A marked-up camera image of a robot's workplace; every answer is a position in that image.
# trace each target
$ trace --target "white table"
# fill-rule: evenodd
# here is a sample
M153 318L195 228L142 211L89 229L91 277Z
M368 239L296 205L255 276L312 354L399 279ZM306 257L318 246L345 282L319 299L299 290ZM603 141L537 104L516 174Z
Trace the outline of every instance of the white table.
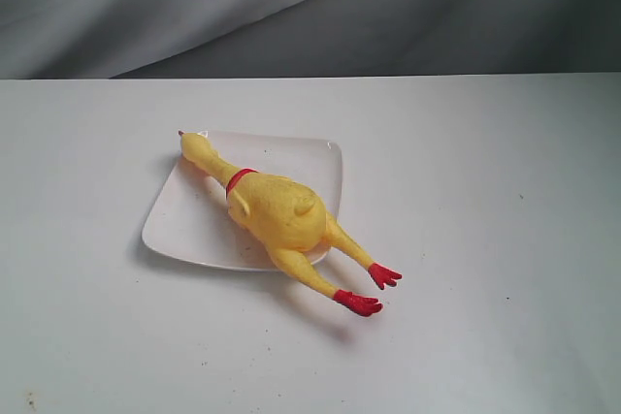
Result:
M0 412L621 411L621 75L0 82ZM147 252L205 127L332 139L369 319Z

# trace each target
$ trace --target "stain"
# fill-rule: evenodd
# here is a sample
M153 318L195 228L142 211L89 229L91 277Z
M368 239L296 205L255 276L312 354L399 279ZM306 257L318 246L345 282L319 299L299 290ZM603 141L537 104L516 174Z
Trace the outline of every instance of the stain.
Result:
M37 412L37 405L35 403L35 394L33 392L26 393L26 402L31 411Z

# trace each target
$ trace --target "white plate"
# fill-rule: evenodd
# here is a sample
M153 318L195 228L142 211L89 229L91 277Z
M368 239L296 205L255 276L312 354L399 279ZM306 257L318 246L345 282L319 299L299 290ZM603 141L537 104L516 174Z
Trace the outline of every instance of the white plate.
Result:
M238 167L285 175L306 184L338 216L343 161L337 144L216 131L210 131L209 138L220 155ZM143 241L160 254L202 266L236 271L276 269L263 245L228 216L224 189L182 158L148 215ZM307 257L317 263L328 249L319 246Z

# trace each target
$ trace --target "rubber chicken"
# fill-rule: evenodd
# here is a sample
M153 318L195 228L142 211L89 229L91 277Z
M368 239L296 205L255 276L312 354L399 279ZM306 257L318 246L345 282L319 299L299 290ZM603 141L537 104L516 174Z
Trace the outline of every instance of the rubber chicken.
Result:
M179 134L183 157L226 190L229 215L265 245L276 267L359 315L368 317L381 311L378 299L339 289L303 254L322 241L334 246L365 268L381 290L384 285L396 286L402 277L374 262L310 188L284 176L235 167L218 155L205 136Z

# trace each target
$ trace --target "yellow rubber chicken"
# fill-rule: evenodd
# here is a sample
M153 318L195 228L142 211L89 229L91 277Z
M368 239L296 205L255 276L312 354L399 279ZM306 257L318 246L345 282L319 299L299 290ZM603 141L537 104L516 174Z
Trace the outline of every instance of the yellow rubber chicken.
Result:
M220 158L205 136L179 134L183 157L226 189L229 215L265 245L276 267L359 315L368 317L381 310L378 299L339 289L323 278L303 254L325 242L364 267L382 290L384 284L396 286L401 278L374 262L310 188L284 176L235 167Z

